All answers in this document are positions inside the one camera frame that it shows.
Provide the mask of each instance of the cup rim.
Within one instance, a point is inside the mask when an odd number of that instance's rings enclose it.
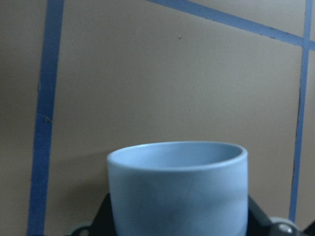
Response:
[[[149,146],[162,146],[162,145],[176,145],[176,144],[213,144],[213,145],[226,145],[234,148],[238,148],[241,150],[239,155],[236,155],[232,158],[227,160],[218,161],[209,164],[202,164],[202,165],[194,165],[194,166],[183,166],[183,167],[141,167],[141,166],[134,166],[130,164],[125,164],[115,160],[117,154],[123,151],[128,151],[130,149],[135,148],[144,148]],[[119,166],[121,168],[130,169],[130,170],[137,170],[137,171],[147,171],[147,172],[191,172],[191,171],[202,171],[202,170],[209,170],[209,169],[216,169],[222,168],[224,166],[232,165],[234,163],[240,162],[246,159],[248,156],[248,151],[237,144],[233,143],[226,143],[226,142],[214,142],[214,141],[172,141],[172,142],[158,142],[158,143],[147,143],[147,144],[139,144],[133,145],[128,147],[123,147],[118,150],[115,150],[107,155],[107,163],[112,164],[115,166]]]

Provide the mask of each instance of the beige wall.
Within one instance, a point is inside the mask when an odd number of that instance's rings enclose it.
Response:
[[[26,235],[45,12],[45,1],[0,1],[2,235]]]
[[[242,1],[242,8],[228,0],[195,2],[303,34],[304,1],[277,3],[275,18],[260,1]],[[8,216],[1,231],[25,235],[46,2],[0,4],[5,55],[0,58],[0,183],[5,189],[0,213]],[[292,9],[293,25],[287,23]],[[287,217],[301,54],[298,46],[144,0],[65,1],[46,235],[64,235],[93,219],[108,192],[107,153],[174,140],[245,146],[250,194],[270,216]],[[297,212],[301,228],[315,218],[314,56]]]

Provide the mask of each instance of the blue tape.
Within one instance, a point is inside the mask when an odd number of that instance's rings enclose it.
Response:
[[[289,219],[293,222],[295,222],[299,176],[300,176],[307,70],[308,70],[308,63],[309,63],[312,4],[313,4],[313,0],[306,0],[304,38],[303,38],[303,45],[302,45],[303,51],[302,51],[301,78],[300,78],[300,97],[299,97],[299,109],[298,109],[298,118],[297,118],[297,126],[296,126],[294,166],[293,166],[294,169],[293,169],[293,177],[292,177],[291,199],[290,199],[290,210],[289,210]]]
[[[47,1],[34,132],[28,236],[44,235],[63,2]]]
[[[170,7],[191,15],[199,16],[228,26],[247,30],[253,33],[264,35],[286,43],[302,46],[303,38],[269,26],[233,16],[212,8],[202,6],[187,0],[147,0],[166,7]]]

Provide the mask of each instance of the black plastic holder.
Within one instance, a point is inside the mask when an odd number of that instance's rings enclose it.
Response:
[[[85,236],[117,236],[109,194],[105,196],[91,226],[81,227],[70,236],[83,234]],[[315,221],[303,232],[285,222],[272,223],[256,202],[249,197],[247,236],[315,236]]]

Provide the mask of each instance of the light blue cup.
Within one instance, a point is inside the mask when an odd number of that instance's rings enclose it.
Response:
[[[108,155],[118,236],[245,236],[247,151],[227,143],[144,144]]]

